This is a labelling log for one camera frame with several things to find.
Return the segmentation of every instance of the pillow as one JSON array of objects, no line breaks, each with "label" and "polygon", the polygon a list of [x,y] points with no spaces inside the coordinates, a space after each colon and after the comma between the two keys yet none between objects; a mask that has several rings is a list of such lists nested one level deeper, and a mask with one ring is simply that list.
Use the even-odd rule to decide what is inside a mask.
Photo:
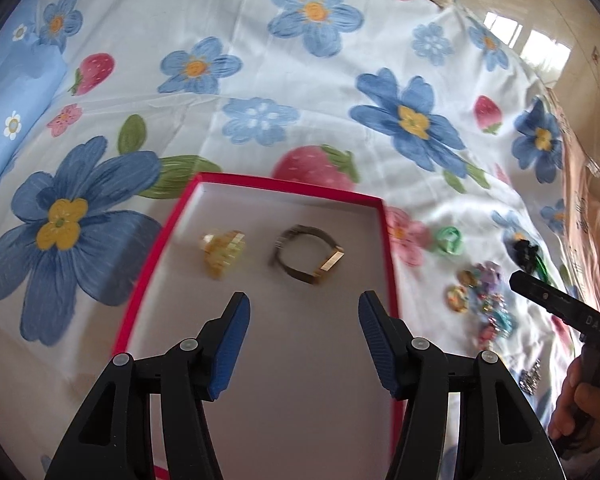
[{"label": "pillow", "polygon": [[0,174],[46,110],[66,72],[36,34],[38,0],[21,0],[0,30]]}]

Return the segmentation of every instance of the gold watch face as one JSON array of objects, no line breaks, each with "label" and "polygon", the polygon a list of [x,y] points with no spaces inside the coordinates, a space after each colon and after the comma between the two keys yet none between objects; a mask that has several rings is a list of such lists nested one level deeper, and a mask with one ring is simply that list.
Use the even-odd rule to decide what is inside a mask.
[{"label": "gold watch face", "polygon": [[325,262],[314,272],[315,283],[319,283],[324,275],[344,256],[344,249],[336,247]]}]

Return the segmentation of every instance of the human hand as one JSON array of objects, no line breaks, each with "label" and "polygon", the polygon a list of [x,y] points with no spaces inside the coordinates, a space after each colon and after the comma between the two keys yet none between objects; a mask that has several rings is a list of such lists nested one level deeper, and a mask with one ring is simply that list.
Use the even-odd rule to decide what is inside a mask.
[{"label": "human hand", "polygon": [[580,447],[582,452],[589,452],[600,446],[600,389],[587,383],[581,383],[581,374],[582,364],[580,358],[577,357],[567,368],[567,377],[562,383],[562,392],[551,416],[548,433],[552,440],[573,433],[575,421],[571,415],[570,406],[575,403],[594,419],[589,436]]}]

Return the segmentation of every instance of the blue gripper pad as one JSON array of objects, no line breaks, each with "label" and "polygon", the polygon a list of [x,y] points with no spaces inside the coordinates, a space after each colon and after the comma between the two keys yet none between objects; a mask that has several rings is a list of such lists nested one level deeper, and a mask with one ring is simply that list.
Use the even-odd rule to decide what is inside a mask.
[{"label": "blue gripper pad", "polygon": [[358,319],[362,332],[365,333],[366,344],[371,352],[371,358],[376,366],[382,387],[389,390],[392,397],[395,397],[398,391],[395,354],[378,318],[376,312],[378,306],[386,316],[378,297],[373,293],[365,292],[358,300]]},{"label": "blue gripper pad", "polygon": [[229,325],[224,331],[211,366],[211,381],[207,390],[213,400],[216,400],[220,393],[224,392],[229,386],[229,380],[234,372],[235,362],[238,359],[250,319],[251,305],[249,298],[243,294],[233,317],[229,321]]}]

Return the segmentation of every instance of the colorful charm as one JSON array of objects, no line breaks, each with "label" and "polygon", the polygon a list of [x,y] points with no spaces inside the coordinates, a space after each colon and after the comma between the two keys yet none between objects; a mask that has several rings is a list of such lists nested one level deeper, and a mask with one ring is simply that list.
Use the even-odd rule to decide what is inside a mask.
[{"label": "colorful charm", "polygon": [[462,235],[453,226],[443,227],[436,233],[436,245],[443,253],[457,256],[462,253]]},{"label": "colorful charm", "polygon": [[494,327],[490,324],[482,327],[476,345],[478,347],[478,350],[491,350],[493,348],[493,340],[496,338],[496,336],[496,329],[494,329]]},{"label": "colorful charm", "polygon": [[458,281],[464,286],[478,285],[478,279],[470,270],[461,270],[458,272]]},{"label": "colorful charm", "polygon": [[446,292],[446,304],[455,312],[466,312],[469,306],[469,296],[462,285],[452,286]]},{"label": "colorful charm", "polygon": [[476,346],[478,350],[491,350],[497,337],[507,338],[515,328],[502,295],[502,269],[487,261],[459,271],[458,281],[462,285],[447,291],[446,302],[456,312],[465,312],[472,306],[482,323]]},{"label": "colorful charm", "polygon": [[244,249],[244,233],[227,231],[222,235],[205,235],[202,237],[202,249],[205,251],[206,272],[219,280]]},{"label": "colorful charm", "polygon": [[531,367],[531,370],[522,370],[518,385],[527,395],[535,395],[540,379],[542,379],[542,376],[540,375],[540,361],[538,360]]}]

